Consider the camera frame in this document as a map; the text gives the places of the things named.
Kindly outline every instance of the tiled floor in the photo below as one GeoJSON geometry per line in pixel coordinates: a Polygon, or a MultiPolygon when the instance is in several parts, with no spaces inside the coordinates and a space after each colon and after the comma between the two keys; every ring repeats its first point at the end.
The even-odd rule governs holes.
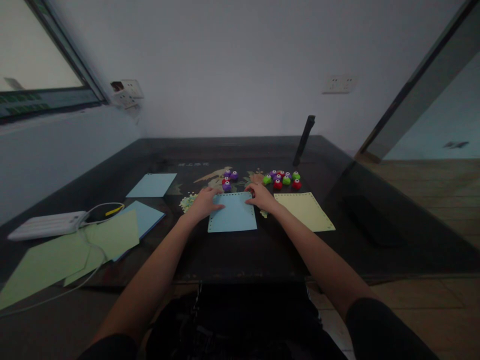
{"type": "MultiPolygon", "coordinates": [[[[354,359],[352,341],[337,311],[316,284],[308,286],[325,330],[354,359]]],[[[480,279],[402,280],[372,289],[440,359],[480,359],[480,279]]]]}
{"type": "MultiPolygon", "coordinates": [[[[480,160],[360,161],[480,249],[480,160]]],[[[440,359],[480,359],[479,278],[373,289],[440,359]]]]}

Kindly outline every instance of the white cable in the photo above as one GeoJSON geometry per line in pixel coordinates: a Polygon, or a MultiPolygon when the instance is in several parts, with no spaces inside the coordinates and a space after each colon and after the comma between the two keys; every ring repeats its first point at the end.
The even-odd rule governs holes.
{"type": "Polygon", "coordinates": [[[52,300],[55,300],[55,299],[58,299],[58,298],[61,298],[62,296],[65,296],[67,294],[70,294],[72,292],[74,292],[75,290],[78,290],[80,289],[83,285],[85,285],[96,273],[97,271],[102,267],[102,265],[104,264],[104,262],[107,260],[107,254],[105,254],[105,251],[98,245],[96,244],[93,244],[91,242],[88,241],[87,239],[87,236],[83,235],[82,231],[80,231],[80,227],[81,226],[87,226],[87,225],[92,225],[92,224],[100,224],[100,223],[104,223],[110,219],[113,219],[115,216],[118,215],[118,213],[115,215],[115,216],[112,216],[106,220],[101,220],[101,221],[94,221],[94,222],[90,222],[90,223],[85,223],[84,220],[90,215],[90,213],[95,210],[96,208],[99,208],[103,205],[120,205],[121,206],[121,209],[118,211],[120,212],[123,208],[125,208],[125,205],[122,204],[121,202],[105,202],[105,203],[102,203],[100,205],[97,205],[95,207],[92,207],[90,210],[88,210],[86,212],[86,214],[83,216],[83,219],[81,219],[79,222],[78,222],[78,225],[76,226],[76,233],[78,234],[78,236],[80,236],[87,244],[88,246],[90,246],[92,249],[98,249],[101,251],[102,253],[102,258],[101,258],[101,262],[100,264],[97,266],[97,268],[90,274],[90,276],[84,281],[82,282],[80,285],[74,287],[73,289],[70,289],[66,292],[63,292],[57,296],[54,296],[54,297],[51,297],[51,298],[48,298],[47,300],[43,300],[43,301],[40,301],[40,302],[37,302],[36,304],[33,304],[33,305],[30,305],[30,306],[27,306],[27,307],[24,307],[24,308],[21,308],[21,309],[18,309],[18,310],[14,310],[14,311],[10,311],[10,312],[5,312],[3,314],[0,314],[0,319],[1,318],[5,318],[7,316],[10,316],[10,315],[15,315],[15,314],[19,314],[19,313],[23,313],[27,310],[30,310],[30,309],[33,309],[33,308],[36,308],[37,306],[40,306],[40,305],[43,305],[45,303],[48,303],[52,300]]]}

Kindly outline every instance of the white power bank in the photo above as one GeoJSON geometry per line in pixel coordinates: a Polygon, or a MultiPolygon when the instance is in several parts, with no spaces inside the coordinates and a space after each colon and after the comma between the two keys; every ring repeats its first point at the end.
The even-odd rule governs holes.
{"type": "Polygon", "coordinates": [[[8,235],[7,239],[23,241],[71,234],[76,231],[77,225],[84,220],[86,213],[86,211],[76,211],[32,217],[8,235]]]}

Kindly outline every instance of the dark table surface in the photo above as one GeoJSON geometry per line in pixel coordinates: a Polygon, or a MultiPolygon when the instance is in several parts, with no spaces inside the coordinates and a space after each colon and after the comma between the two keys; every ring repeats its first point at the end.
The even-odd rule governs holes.
{"type": "MultiPolygon", "coordinates": [[[[14,243],[8,233],[30,217],[88,210],[105,202],[138,200],[166,216],[126,256],[105,264],[90,286],[123,287],[182,215],[191,192],[219,186],[226,167],[237,170],[233,191],[243,191],[262,172],[299,171],[300,192],[311,191],[336,227],[317,233],[370,283],[415,276],[480,273],[480,253],[458,234],[371,173],[322,136],[312,136],[298,167],[299,137],[143,139],[130,145],[0,227],[1,281],[25,251],[44,240],[14,243]],[[146,173],[177,173],[164,198],[125,198],[146,173]],[[363,195],[406,240],[395,248],[374,245],[352,220],[345,196],[363,195]]],[[[284,187],[281,192],[290,192],[284,187]]],[[[272,216],[255,210],[257,230],[208,233],[203,220],[191,235],[175,280],[205,282],[293,281],[309,276],[302,259],[272,216]]]]}

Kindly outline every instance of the light blue paper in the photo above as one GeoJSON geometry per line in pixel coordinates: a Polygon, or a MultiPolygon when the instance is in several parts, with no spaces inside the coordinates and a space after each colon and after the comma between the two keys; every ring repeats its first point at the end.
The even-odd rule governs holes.
{"type": "MultiPolygon", "coordinates": [[[[138,226],[138,239],[141,240],[152,228],[163,219],[165,214],[161,211],[158,211],[150,206],[147,206],[140,201],[134,201],[128,205],[125,209],[121,211],[121,214],[127,213],[129,211],[136,211],[136,223],[138,226]]],[[[119,257],[113,259],[114,262],[121,259],[126,252],[124,252],[119,257]]]]}
{"type": "Polygon", "coordinates": [[[165,195],[172,181],[177,176],[172,174],[146,174],[128,193],[127,198],[161,198],[165,195]]]}
{"type": "Polygon", "coordinates": [[[214,204],[223,204],[225,208],[214,211],[208,220],[209,233],[223,233],[257,229],[254,206],[245,203],[252,194],[247,191],[224,193],[213,198],[214,204]]]}

